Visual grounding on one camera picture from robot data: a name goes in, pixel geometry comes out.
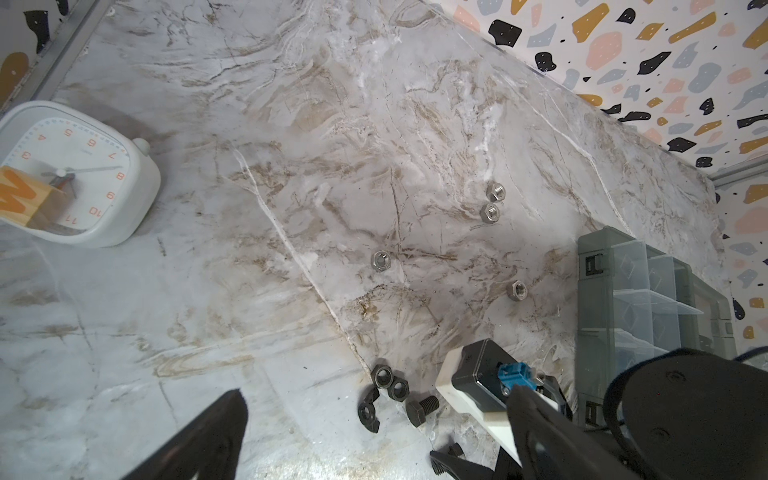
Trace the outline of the black hex bolt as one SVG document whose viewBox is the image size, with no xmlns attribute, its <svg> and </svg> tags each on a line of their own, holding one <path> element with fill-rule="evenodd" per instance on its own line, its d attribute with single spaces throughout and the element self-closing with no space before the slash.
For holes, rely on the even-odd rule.
<svg viewBox="0 0 768 480">
<path fill-rule="evenodd" d="M 439 399 L 434 395 L 430 395 L 420 401 L 409 401 L 405 409 L 410 423 L 418 428 L 426 422 L 426 417 L 438 410 L 439 407 Z"/>
</svg>

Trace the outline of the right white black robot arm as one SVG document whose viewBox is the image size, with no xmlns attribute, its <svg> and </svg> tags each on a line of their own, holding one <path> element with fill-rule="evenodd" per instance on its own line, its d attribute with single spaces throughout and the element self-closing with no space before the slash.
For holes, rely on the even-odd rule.
<svg viewBox="0 0 768 480">
<path fill-rule="evenodd" d="M 530 387 L 502 388 L 518 456 L 493 469 L 431 452 L 455 479 L 764 479 L 767 374 L 732 360 L 678 349 L 621 373 L 604 398 L 605 424 L 583 430 Z"/>
</svg>

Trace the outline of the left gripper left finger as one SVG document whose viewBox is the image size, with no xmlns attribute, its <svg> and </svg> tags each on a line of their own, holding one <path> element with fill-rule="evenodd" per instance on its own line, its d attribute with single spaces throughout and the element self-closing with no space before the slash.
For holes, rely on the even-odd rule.
<svg viewBox="0 0 768 480">
<path fill-rule="evenodd" d="M 247 422 L 241 391 L 229 390 L 126 477 L 233 479 Z"/>
</svg>

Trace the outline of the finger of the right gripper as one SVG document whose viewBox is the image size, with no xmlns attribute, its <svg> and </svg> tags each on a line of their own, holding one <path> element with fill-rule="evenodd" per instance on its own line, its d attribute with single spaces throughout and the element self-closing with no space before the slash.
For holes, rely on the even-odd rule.
<svg viewBox="0 0 768 480">
<path fill-rule="evenodd" d="M 456 480 L 491 480 L 494 476 L 491 468 L 468 461 L 456 442 L 449 444 L 444 451 L 431 451 L 429 458 L 436 475 L 448 474 Z"/>
</svg>

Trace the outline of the grey compartment organizer box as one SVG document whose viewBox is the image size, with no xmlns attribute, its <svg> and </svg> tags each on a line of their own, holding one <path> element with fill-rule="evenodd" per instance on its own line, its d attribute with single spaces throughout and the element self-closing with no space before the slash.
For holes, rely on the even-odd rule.
<svg viewBox="0 0 768 480">
<path fill-rule="evenodd" d="M 575 347 L 577 422 L 603 425 L 612 380 L 678 348 L 736 355 L 726 297 L 685 262 L 613 227 L 581 236 Z"/>
</svg>

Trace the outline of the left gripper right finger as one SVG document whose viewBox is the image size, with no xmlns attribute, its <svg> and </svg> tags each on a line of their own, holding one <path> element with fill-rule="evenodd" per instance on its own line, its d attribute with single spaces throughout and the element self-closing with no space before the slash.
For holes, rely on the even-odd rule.
<svg viewBox="0 0 768 480">
<path fill-rule="evenodd" d="M 508 396 L 523 479 L 636 479 L 638 476 L 533 390 Z"/>
</svg>

